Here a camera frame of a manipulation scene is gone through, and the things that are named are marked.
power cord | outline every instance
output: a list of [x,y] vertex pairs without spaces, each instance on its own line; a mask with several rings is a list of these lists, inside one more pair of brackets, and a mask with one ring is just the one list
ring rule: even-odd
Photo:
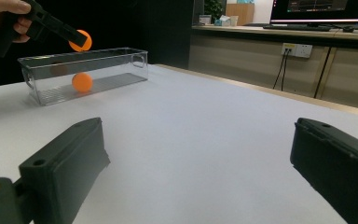
[[283,63],[284,63],[284,70],[283,70],[283,76],[282,76],[282,85],[281,85],[281,91],[283,91],[283,79],[284,79],[284,74],[286,73],[286,61],[287,61],[287,56],[289,55],[289,53],[291,51],[292,51],[291,49],[285,49],[284,50],[284,53],[283,53],[283,56],[282,56],[282,61],[281,61],[281,67],[279,69],[277,78],[275,79],[274,86],[272,87],[273,90],[275,89],[275,86],[277,85],[278,78],[279,78],[279,75],[281,74],[282,66],[283,66]]

power outlet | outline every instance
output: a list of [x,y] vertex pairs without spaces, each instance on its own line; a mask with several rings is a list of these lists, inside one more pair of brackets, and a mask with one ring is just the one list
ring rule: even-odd
[[296,49],[297,49],[297,44],[283,43],[281,54],[296,56]]
[[297,45],[295,56],[301,58],[309,58],[311,51],[312,45]]

ping pong ball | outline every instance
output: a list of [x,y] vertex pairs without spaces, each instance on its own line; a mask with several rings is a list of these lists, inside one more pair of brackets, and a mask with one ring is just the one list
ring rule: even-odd
[[77,52],[89,50],[91,48],[91,45],[92,45],[91,36],[84,30],[78,30],[78,32],[87,37],[86,42],[84,43],[84,45],[82,47],[79,47],[78,45],[76,45],[75,43],[72,43],[71,41],[69,41],[69,45],[71,46],[72,49],[74,49]]
[[87,92],[92,87],[92,77],[87,73],[77,73],[72,77],[72,86],[80,92]]

wooden desk edge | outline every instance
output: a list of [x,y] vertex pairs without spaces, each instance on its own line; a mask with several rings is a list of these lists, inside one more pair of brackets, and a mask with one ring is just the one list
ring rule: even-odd
[[285,97],[285,98],[289,98],[289,99],[292,99],[292,100],[297,100],[297,101],[312,104],[312,105],[319,105],[319,106],[323,106],[323,107],[326,107],[326,108],[331,108],[331,109],[335,109],[335,110],[344,111],[344,112],[348,112],[348,113],[358,115],[358,108],[353,107],[353,106],[349,106],[349,105],[340,105],[340,104],[327,102],[327,101],[323,101],[323,100],[319,100],[319,99],[309,98],[307,96],[296,95],[296,94],[292,94],[292,93],[284,92],[284,91],[277,91],[277,90],[273,90],[273,89],[269,89],[269,88],[265,88],[265,87],[260,87],[260,86],[256,86],[256,85],[252,85],[252,84],[248,84],[248,83],[244,83],[244,82],[239,82],[239,81],[234,81],[234,80],[222,78],[222,77],[214,77],[214,76],[211,76],[211,75],[206,75],[206,74],[202,74],[202,73],[198,73],[198,72],[193,72],[193,71],[185,70],[185,69],[182,69],[182,68],[172,67],[172,66],[165,65],[165,64],[153,64],[153,65],[163,67],[163,68],[167,68],[167,69],[171,69],[173,71],[177,71],[177,72],[181,72],[181,73],[186,73],[186,74],[198,76],[198,77],[206,77],[206,78],[226,82],[226,83],[229,83],[229,84],[232,84],[232,85],[236,85],[236,86],[240,86],[240,87],[244,87],[244,88],[248,88],[248,89],[252,89],[252,90],[257,90],[257,91],[262,91],[262,92],[266,92],[266,93],[270,93],[270,94],[279,95],[279,96],[282,96],[282,97]]

green plant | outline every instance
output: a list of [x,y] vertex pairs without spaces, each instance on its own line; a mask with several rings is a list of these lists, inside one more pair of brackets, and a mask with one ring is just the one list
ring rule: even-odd
[[211,15],[211,23],[214,23],[223,13],[221,0],[205,0],[204,11],[205,15]]

